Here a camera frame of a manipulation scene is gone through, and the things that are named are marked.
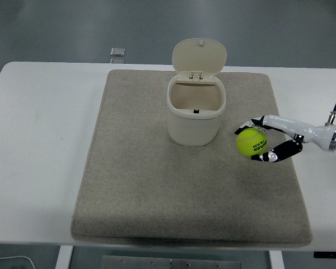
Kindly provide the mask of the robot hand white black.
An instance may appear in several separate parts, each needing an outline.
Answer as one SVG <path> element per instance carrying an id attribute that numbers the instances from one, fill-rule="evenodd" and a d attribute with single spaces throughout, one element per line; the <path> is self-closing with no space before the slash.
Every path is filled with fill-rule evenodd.
<path id="1" fill-rule="evenodd" d="M 273 129 L 291 138 L 270 151 L 253 155 L 252 160 L 276 163 L 300 153 L 303 144 L 308 142 L 316 144 L 324 151 L 336 150 L 336 126 L 333 124 L 315 127 L 277 115 L 264 115 L 247 121 L 235 131 L 235 134 L 238 135 L 249 127 L 260 131 Z"/>

